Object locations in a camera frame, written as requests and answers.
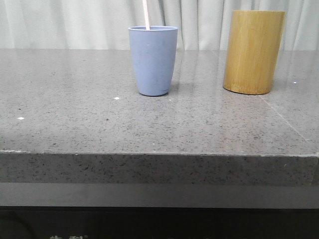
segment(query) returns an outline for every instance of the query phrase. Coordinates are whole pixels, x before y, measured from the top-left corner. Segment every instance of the straw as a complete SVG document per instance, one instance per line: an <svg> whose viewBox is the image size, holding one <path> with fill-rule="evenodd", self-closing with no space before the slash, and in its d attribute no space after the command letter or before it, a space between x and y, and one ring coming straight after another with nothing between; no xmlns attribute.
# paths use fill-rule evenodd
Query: straw
<svg viewBox="0 0 319 239"><path fill-rule="evenodd" d="M150 30L150 19L149 19L147 0L143 0L143 9L144 9L145 27L146 27L146 30Z"/></svg>

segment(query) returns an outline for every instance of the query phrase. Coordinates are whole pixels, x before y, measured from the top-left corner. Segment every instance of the wooden container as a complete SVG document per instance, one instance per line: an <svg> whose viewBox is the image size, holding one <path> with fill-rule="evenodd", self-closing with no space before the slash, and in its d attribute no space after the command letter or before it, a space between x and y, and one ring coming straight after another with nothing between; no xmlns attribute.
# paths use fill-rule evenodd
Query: wooden container
<svg viewBox="0 0 319 239"><path fill-rule="evenodd" d="M233 11L225 89L250 95L270 92L284 19L284 11Z"/></svg>

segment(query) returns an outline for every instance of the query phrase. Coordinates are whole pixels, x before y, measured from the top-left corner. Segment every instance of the gray countertop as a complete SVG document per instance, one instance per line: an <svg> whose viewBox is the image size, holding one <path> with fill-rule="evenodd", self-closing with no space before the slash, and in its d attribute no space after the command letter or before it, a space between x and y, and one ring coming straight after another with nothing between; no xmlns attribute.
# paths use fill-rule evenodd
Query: gray countertop
<svg viewBox="0 0 319 239"><path fill-rule="evenodd" d="M161 97L129 51L0 56L1 182L319 184L318 51L280 52L261 96L222 88L225 51L177 52Z"/></svg>

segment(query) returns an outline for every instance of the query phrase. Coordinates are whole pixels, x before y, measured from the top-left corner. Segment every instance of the white curtain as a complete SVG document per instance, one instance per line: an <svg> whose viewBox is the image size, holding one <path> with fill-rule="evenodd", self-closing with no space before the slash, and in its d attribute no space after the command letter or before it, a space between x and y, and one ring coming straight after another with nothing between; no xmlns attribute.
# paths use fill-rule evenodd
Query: white curtain
<svg viewBox="0 0 319 239"><path fill-rule="evenodd" d="M319 48L319 0L148 0L152 25L179 27L178 48L226 50L234 9L284 10L281 49ZM142 0L0 0L0 48L129 49Z"/></svg>

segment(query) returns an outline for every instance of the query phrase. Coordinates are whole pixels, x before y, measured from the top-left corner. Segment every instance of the plastic cup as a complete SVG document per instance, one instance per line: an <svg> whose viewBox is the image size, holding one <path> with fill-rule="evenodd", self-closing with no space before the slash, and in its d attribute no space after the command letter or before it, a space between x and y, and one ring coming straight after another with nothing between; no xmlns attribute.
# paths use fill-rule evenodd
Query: plastic cup
<svg viewBox="0 0 319 239"><path fill-rule="evenodd" d="M177 27L133 26L129 28L130 47L137 87L142 95L168 93L174 72Z"/></svg>

